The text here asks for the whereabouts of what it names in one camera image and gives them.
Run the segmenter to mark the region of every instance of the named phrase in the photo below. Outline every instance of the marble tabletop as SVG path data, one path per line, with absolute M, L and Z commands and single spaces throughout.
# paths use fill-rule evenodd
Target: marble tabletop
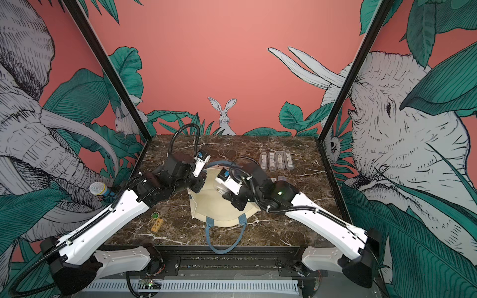
M 145 154 L 139 171 L 153 171 L 166 158 L 171 135 L 157 135 Z M 261 152 L 290 150 L 295 168 L 293 170 L 267 171 L 268 176 L 283 175 L 287 181 L 303 191 L 313 202 L 340 217 L 333 192 L 325 173 L 320 153 L 312 137 L 271 136 L 201 136 L 200 148 L 211 155 L 210 161 L 234 160 L 245 155 L 259 159 Z M 181 135 L 176 139 L 174 151 L 192 154 L 193 136 Z M 164 220 L 157 233 L 150 229 L 153 212 Z M 147 212 L 136 217 L 109 238 L 107 245 L 207 245 L 206 224 L 191 218 L 189 196 L 186 191 L 160 202 Z M 213 245 L 230 246 L 239 236 L 241 226 L 213 227 L 210 239 Z M 332 247 L 326 239 L 303 224 L 285 215 L 259 211 L 248 219 L 247 228 L 239 245 L 242 246 L 293 246 L 312 245 Z

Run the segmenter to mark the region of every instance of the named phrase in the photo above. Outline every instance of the microphone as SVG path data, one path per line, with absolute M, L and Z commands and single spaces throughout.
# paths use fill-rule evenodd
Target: microphone
M 104 195 L 109 197 L 114 197 L 116 195 L 103 182 L 93 182 L 90 185 L 90 192 L 93 195 Z

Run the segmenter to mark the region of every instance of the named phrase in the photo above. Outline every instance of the small plastic container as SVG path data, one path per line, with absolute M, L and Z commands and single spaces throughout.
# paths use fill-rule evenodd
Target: small plastic container
M 279 170 L 285 169 L 285 153 L 283 151 L 277 151 L 277 168 Z
M 260 153 L 260 167 L 263 171 L 267 170 L 267 154 L 265 152 Z
M 269 170 L 270 172 L 275 172 L 277 170 L 275 152 L 269 152 Z
M 291 159 L 291 153 L 289 150 L 285 151 L 285 165 L 288 170 L 293 170 L 295 166 L 293 165 L 293 160 Z

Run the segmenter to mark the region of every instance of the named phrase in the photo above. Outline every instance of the microphone grille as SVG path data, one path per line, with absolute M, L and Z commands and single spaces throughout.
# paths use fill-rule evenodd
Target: microphone grille
M 106 184 L 104 184 L 103 182 L 93 182 L 90 185 L 90 192 L 93 195 L 102 195 L 106 192 L 106 189 Z

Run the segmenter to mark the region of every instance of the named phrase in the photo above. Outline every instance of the white vent grille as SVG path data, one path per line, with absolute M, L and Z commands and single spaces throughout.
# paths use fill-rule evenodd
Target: white vent grille
M 131 285 L 137 290 L 139 280 L 132 279 Z M 209 280 L 209 279 L 158 279 L 160 290 L 144 289 L 148 292 L 264 292 L 297 294 L 296 280 Z M 127 292 L 124 279 L 99 279 L 92 282 L 86 292 Z

